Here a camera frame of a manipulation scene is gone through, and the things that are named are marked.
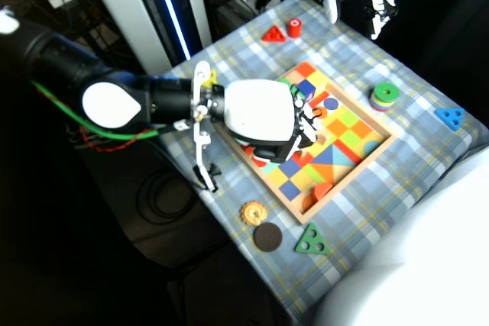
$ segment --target stack of colorful rings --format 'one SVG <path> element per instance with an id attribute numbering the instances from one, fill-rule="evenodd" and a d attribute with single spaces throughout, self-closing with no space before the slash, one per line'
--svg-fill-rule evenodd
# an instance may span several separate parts
<path id="1" fill-rule="evenodd" d="M 370 96 L 370 105 L 376 111 L 387 111 L 399 97 L 399 89 L 390 83 L 377 84 Z"/>

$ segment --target red toy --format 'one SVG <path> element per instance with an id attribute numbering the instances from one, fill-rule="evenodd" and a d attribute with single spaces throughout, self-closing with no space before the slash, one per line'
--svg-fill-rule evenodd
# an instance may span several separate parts
<path id="1" fill-rule="evenodd" d="M 268 30 L 261 39 L 268 42 L 285 42 L 285 36 L 280 32 L 277 26 L 273 26 Z"/>
<path id="2" fill-rule="evenodd" d="M 287 25 L 287 33 L 289 34 L 289 37 L 291 38 L 300 37 L 300 31 L 302 27 L 303 27 L 303 23 L 300 21 L 299 18 L 292 18 L 289 21 L 289 24 Z"/>

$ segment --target checkered tablecloth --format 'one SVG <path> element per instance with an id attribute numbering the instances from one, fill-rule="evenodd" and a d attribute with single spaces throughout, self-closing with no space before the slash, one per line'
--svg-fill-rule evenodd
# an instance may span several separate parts
<path id="1" fill-rule="evenodd" d="M 301 38 L 283 44 L 261 41 L 273 24 L 286 33 L 292 17 L 303 22 Z M 489 142 L 487 129 L 467 113 L 460 130 L 446 127 L 433 112 L 458 107 L 452 100 L 348 26 L 341 22 L 330 25 L 312 0 L 282 2 L 168 75 L 191 77 L 200 60 L 210 62 L 217 70 L 218 83 L 224 86 L 237 79 L 276 79 L 308 60 L 365 106 L 369 91 L 379 82 L 389 81 L 401 91 L 387 113 L 374 111 L 396 131 L 397 140 L 312 220 L 328 242 L 328 256 L 294 252 L 305 225 L 299 225 L 211 125 L 206 126 L 212 135 L 206 162 L 217 164 L 222 175 L 217 177 L 220 190 L 216 194 L 201 192 L 200 197 L 298 323 L 309 323 L 308 312 L 317 301 L 454 162 Z M 178 166 L 195 181 L 191 133 L 166 134 L 162 141 Z M 239 217 L 240 207 L 250 200 L 263 202 L 270 212 L 267 220 L 282 230 L 278 250 L 265 253 L 254 245 L 253 228 Z"/>

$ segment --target green cable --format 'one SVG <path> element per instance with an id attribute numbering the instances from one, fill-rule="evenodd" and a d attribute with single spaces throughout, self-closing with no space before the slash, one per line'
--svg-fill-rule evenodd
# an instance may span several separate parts
<path id="1" fill-rule="evenodd" d="M 32 84 L 39 89 L 46 97 L 49 98 L 61 111 L 63 111 L 65 114 L 70 116 L 74 121 L 76 121 L 78 124 L 82 125 L 86 129 L 93 131 L 94 133 L 100 135 L 101 137 L 107 137 L 108 139 L 114 139 L 114 140 L 132 140 L 137 138 L 138 140 L 140 139 L 148 139 L 149 137 L 156 137 L 158 136 L 158 130 L 152 130 L 145 132 L 143 134 L 116 134 L 116 133 L 111 133 L 110 131 L 105 131 L 101 129 L 100 127 L 95 126 L 91 122 L 88 122 L 87 120 L 81 118 L 79 115 L 77 115 L 75 112 L 71 111 L 68 106 L 63 104 L 56 96 L 51 93 L 48 89 L 46 89 L 44 86 L 41 84 L 32 81 Z"/>

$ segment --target wooden frame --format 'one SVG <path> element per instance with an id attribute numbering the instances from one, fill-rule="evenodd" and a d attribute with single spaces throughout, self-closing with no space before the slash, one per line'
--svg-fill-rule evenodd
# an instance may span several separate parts
<path id="1" fill-rule="evenodd" d="M 342 191 L 353 179 L 355 179 L 373 160 L 377 159 L 395 140 L 396 136 L 391 130 L 383 123 L 376 120 L 376 118 L 370 115 L 370 112 L 366 108 L 359 105 L 356 101 L 351 99 L 348 94 L 331 79 L 328 81 L 328 85 L 325 90 L 333 94 L 343 105 L 354 112 L 363 122 L 372 127 L 380 136 L 385 140 L 370 154 L 368 154 L 351 172 L 343 177 L 332 189 L 317 203 L 311 206 L 307 211 L 302 213 L 296 206 L 292 205 L 289 199 L 278 189 L 278 187 L 271 182 L 266 174 L 251 161 L 250 157 L 242 150 L 242 148 L 236 143 L 234 138 L 226 131 L 224 125 L 216 125 L 218 132 L 225 139 L 225 141 L 235 150 L 235 152 L 250 166 L 255 174 L 257 174 L 265 185 L 275 194 L 276 197 L 287 207 L 287 209 L 293 214 L 296 219 L 304 224 L 308 222 L 319 210 L 321 210 L 338 192 Z"/>

